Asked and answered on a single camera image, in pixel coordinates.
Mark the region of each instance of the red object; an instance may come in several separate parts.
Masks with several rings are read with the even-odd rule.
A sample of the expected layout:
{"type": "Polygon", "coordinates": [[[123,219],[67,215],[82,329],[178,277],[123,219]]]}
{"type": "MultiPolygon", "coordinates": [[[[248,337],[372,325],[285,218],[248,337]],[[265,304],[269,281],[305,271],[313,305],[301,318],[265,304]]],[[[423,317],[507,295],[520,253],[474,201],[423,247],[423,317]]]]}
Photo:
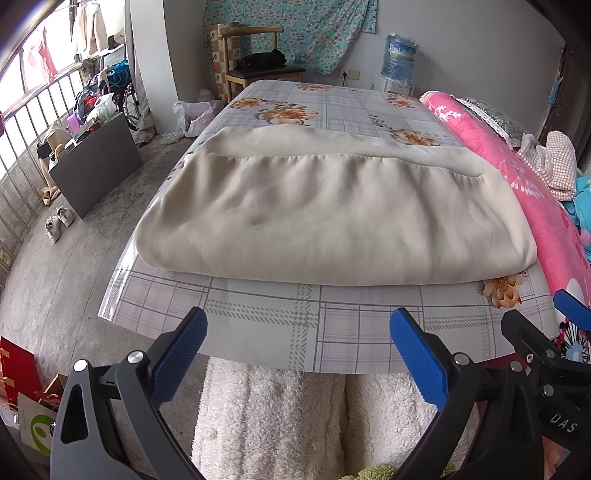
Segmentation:
{"type": "Polygon", "coordinates": [[[0,337],[0,348],[5,351],[0,354],[0,359],[2,359],[2,374],[6,379],[9,379],[4,382],[8,401],[16,405],[19,392],[31,400],[37,401],[39,396],[35,392],[42,391],[43,387],[41,380],[39,380],[33,354],[4,337],[0,337]]]}
{"type": "Polygon", "coordinates": [[[86,97],[84,99],[84,104],[86,106],[94,106],[94,104],[96,103],[96,97],[93,97],[92,95],[89,95],[88,97],[86,97]]]}

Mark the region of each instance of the beige blanket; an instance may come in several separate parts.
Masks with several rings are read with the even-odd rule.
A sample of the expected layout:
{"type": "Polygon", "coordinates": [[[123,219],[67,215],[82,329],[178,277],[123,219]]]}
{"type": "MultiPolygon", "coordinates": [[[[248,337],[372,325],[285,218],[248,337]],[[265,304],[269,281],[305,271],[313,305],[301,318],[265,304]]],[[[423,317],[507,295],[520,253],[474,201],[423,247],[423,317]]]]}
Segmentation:
{"type": "Polygon", "coordinates": [[[478,281],[536,258],[510,185],[467,148],[298,125],[222,129],[134,241],[169,270],[344,286],[478,281]]]}

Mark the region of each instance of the white fluffy blanket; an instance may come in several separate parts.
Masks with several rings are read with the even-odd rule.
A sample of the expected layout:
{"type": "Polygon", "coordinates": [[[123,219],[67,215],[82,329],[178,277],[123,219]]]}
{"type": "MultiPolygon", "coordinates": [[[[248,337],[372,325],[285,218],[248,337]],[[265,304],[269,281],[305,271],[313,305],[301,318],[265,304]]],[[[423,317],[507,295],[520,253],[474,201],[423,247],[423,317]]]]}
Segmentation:
{"type": "MultiPolygon", "coordinates": [[[[408,374],[314,374],[211,358],[193,441],[210,480],[339,480],[400,466],[435,415],[408,374]]],[[[475,411],[451,458],[459,467],[475,411]]]]}

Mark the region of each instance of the white plastic bag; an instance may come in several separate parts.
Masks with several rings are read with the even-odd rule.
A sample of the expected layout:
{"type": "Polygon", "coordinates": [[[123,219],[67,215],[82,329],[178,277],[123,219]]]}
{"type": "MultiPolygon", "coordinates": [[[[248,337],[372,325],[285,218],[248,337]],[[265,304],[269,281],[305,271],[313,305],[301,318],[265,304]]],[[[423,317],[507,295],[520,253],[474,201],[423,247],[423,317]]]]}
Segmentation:
{"type": "Polygon", "coordinates": [[[214,117],[222,110],[222,102],[214,100],[209,90],[199,92],[202,102],[176,102],[173,111],[177,116],[177,123],[185,137],[198,136],[214,117]]]}
{"type": "Polygon", "coordinates": [[[113,101],[113,93],[107,93],[97,98],[95,107],[86,117],[86,121],[98,117],[101,124],[107,123],[117,113],[117,107],[113,101]]]}

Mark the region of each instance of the wooden chair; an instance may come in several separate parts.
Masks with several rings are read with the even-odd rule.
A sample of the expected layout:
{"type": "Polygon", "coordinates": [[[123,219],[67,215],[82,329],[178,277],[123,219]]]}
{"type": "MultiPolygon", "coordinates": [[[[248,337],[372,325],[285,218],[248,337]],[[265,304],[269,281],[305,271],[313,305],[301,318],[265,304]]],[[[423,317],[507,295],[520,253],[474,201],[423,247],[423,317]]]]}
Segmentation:
{"type": "Polygon", "coordinates": [[[242,85],[242,88],[246,88],[257,80],[277,80],[282,77],[297,77],[302,81],[302,72],[306,69],[298,65],[281,65],[272,69],[261,69],[261,70],[244,70],[242,68],[235,68],[230,70],[229,58],[228,58],[228,38],[229,37],[244,37],[246,35],[255,35],[258,33],[273,33],[273,48],[277,48],[277,34],[283,32],[283,28],[280,27],[241,27],[228,32],[220,33],[217,37],[223,39],[223,61],[226,66],[226,96],[228,97],[228,103],[232,101],[232,87],[230,82],[242,85]]]}

